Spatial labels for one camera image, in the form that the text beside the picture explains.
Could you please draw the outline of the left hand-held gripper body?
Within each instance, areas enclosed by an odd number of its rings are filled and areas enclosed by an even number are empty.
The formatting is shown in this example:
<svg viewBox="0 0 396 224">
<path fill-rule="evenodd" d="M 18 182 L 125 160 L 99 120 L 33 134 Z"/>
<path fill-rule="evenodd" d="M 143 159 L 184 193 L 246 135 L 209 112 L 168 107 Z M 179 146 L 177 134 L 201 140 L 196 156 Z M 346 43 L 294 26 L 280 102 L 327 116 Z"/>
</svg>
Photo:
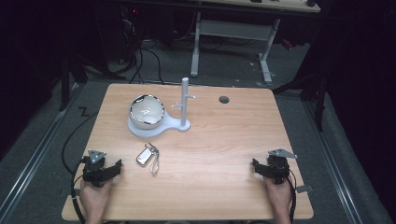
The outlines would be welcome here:
<svg viewBox="0 0 396 224">
<path fill-rule="evenodd" d="M 101 188 L 109 180 L 107 179 L 105 161 L 105 152 L 89 149 L 83 168 L 83 180 L 90 182 L 94 187 Z"/>
</svg>

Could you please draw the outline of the silver key fob with ring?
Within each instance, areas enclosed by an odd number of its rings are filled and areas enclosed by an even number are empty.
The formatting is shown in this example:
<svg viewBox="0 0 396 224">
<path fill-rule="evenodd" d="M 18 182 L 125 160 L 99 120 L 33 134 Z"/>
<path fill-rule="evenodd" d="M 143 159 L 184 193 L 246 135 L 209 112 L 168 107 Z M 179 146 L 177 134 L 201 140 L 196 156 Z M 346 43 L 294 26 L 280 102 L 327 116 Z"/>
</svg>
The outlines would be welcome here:
<svg viewBox="0 0 396 224">
<path fill-rule="evenodd" d="M 153 160 L 150 172 L 153 176 L 158 174 L 160 168 L 160 151 L 151 143 L 145 144 L 145 148 L 138 154 L 135 160 L 142 167 L 145 167 L 151 160 Z"/>
</svg>

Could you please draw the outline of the white key stand with post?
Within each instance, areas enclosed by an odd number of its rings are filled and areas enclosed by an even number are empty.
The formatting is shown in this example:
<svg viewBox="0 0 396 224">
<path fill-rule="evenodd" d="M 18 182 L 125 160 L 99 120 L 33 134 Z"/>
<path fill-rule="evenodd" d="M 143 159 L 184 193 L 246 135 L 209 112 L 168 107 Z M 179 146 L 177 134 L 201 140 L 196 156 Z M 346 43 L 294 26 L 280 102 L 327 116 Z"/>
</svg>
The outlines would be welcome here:
<svg viewBox="0 0 396 224">
<path fill-rule="evenodd" d="M 172 117 L 164 108 L 163 121 L 155 128 L 149 130 L 142 130 L 136 128 L 130 119 L 128 118 L 128 128 L 136 136 L 142 138 L 150 138 L 167 130 L 177 130 L 180 132 L 186 132 L 191 123 L 187 120 L 187 105 L 189 99 L 194 99 L 194 96 L 188 94 L 190 80 L 187 77 L 181 79 L 181 103 L 175 103 L 174 107 L 180 110 L 180 117 Z"/>
</svg>

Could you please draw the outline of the dark computer tower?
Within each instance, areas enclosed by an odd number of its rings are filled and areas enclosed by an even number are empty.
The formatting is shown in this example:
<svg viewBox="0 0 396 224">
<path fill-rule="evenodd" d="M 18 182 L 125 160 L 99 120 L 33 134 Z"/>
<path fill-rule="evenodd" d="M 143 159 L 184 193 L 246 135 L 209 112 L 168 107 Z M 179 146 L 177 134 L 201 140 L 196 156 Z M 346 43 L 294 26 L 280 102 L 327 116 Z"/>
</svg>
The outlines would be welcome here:
<svg viewBox="0 0 396 224">
<path fill-rule="evenodd" d="M 130 62 L 140 43 L 139 12 L 136 7 L 120 7 L 122 33 L 126 42 L 127 59 Z"/>
</svg>

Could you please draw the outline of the person's right hand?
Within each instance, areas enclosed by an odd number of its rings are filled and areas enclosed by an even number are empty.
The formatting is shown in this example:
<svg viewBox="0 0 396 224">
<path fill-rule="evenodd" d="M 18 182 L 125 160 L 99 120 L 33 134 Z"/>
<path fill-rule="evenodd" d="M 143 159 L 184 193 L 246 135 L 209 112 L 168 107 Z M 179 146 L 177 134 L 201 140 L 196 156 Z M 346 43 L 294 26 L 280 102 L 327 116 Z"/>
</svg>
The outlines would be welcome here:
<svg viewBox="0 0 396 224">
<path fill-rule="evenodd" d="M 290 184 L 284 180 L 281 184 L 275 184 L 270 178 L 265 177 L 264 183 L 270 204 L 277 217 L 288 217 L 290 215 L 291 190 Z"/>
</svg>

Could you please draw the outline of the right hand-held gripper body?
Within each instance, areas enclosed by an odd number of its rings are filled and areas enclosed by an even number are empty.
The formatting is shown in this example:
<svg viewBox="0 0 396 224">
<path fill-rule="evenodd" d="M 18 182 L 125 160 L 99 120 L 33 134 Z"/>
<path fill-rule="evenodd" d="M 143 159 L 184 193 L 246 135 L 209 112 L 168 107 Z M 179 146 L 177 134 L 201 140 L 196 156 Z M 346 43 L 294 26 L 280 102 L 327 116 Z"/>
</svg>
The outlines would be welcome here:
<svg viewBox="0 0 396 224">
<path fill-rule="evenodd" d="M 268 154 L 265 176 L 272 178 L 276 185 L 282 184 L 290 175 L 288 159 L 297 160 L 298 156 L 283 148 L 271 150 Z"/>
</svg>

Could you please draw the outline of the white-legged wooden desk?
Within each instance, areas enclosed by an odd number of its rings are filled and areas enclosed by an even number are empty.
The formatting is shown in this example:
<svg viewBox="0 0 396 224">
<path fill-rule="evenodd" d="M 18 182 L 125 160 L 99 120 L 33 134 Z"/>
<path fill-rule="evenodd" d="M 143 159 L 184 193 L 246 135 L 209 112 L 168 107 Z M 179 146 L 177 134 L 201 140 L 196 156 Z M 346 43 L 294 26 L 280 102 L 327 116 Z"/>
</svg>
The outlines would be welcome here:
<svg viewBox="0 0 396 224">
<path fill-rule="evenodd" d="M 237 7 L 239 9 L 258 9 L 260 12 L 291 12 L 319 14 L 320 6 L 316 4 L 309 7 L 306 0 L 196 0 L 198 7 Z M 246 40 L 263 41 L 265 47 L 258 54 L 258 60 L 262 70 L 263 81 L 272 82 L 268 68 L 267 57 L 276 37 L 278 26 L 281 22 L 279 16 L 271 19 L 270 24 L 253 24 L 237 21 L 220 21 L 218 19 L 202 19 L 201 13 L 195 14 L 194 49 L 191 58 L 191 76 L 199 74 L 200 62 L 200 39 L 202 35 L 239 38 Z"/>
</svg>

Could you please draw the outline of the white bowl with silver rim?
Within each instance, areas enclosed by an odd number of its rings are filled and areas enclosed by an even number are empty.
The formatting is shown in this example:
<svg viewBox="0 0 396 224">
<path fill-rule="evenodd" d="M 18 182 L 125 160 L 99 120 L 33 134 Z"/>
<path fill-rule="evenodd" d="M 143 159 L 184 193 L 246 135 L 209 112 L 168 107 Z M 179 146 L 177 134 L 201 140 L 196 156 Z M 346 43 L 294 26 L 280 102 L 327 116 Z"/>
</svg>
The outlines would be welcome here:
<svg viewBox="0 0 396 224">
<path fill-rule="evenodd" d="M 130 105 L 129 119 L 138 129 L 153 129 L 163 121 L 163 117 L 163 102 L 154 95 L 140 95 Z"/>
</svg>

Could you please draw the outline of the person's left hand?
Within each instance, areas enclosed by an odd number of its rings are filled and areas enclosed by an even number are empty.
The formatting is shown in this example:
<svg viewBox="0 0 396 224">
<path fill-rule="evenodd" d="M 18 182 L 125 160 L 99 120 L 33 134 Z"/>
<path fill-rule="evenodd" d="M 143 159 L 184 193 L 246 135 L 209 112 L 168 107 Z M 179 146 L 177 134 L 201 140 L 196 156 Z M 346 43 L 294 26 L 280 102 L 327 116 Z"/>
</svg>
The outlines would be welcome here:
<svg viewBox="0 0 396 224">
<path fill-rule="evenodd" d="M 102 217 L 110 196 L 113 180 L 107 180 L 102 187 L 95 187 L 92 183 L 80 182 L 80 200 L 84 206 L 88 219 Z"/>
</svg>

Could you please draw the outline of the black metal stand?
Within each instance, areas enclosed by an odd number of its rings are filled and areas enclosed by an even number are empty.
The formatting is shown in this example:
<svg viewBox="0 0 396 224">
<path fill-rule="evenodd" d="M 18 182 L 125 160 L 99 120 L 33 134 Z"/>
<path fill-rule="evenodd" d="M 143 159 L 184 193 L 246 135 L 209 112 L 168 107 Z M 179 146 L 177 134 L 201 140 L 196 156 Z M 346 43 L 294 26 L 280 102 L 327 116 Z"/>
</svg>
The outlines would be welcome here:
<svg viewBox="0 0 396 224">
<path fill-rule="evenodd" d="M 71 103 L 70 77 L 73 77 L 77 84 L 86 84 L 88 76 L 86 75 L 85 66 L 88 65 L 98 71 L 105 77 L 112 79 L 123 79 L 119 72 L 112 72 L 108 68 L 95 63 L 93 60 L 77 53 L 74 49 L 68 49 L 62 60 L 61 75 L 61 106 L 60 110 L 65 111 L 66 107 Z"/>
<path fill-rule="evenodd" d="M 297 78 L 283 86 L 273 89 L 273 94 L 280 94 L 287 90 L 301 89 L 300 99 L 302 101 L 316 102 L 314 111 L 314 121 L 317 128 L 322 132 L 322 117 L 325 109 L 327 77 L 321 74 L 312 74 L 305 77 Z"/>
</svg>

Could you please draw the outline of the metal floor rail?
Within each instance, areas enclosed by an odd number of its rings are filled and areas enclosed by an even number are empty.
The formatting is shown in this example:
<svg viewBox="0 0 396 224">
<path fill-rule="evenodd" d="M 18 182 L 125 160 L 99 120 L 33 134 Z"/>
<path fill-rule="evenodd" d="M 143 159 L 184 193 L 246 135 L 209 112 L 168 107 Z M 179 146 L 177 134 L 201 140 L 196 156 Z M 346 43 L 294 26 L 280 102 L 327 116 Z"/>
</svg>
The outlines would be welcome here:
<svg viewBox="0 0 396 224">
<path fill-rule="evenodd" d="M 318 128 L 315 120 L 315 112 L 313 106 L 310 103 L 302 102 L 305 113 L 307 114 L 309 121 L 314 129 L 315 135 L 319 141 L 320 149 L 324 155 L 324 160 L 332 179 L 332 183 L 337 192 L 338 198 L 344 208 L 346 217 L 349 224 L 363 224 L 361 215 L 357 209 L 357 206 L 352 199 L 350 190 L 340 172 L 340 169 L 332 155 L 331 148 L 327 142 L 324 133 Z"/>
<path fill-rule="evenodd" d="M 83 84 L 73 84 L 69 90 L 70 99 L 61 105 L 64 92 L 58 85 L 52 98 L 33 115 L 6 157 L 0 161 L 0 224 L 7 224 L 83 87 Z"/>
</svg>

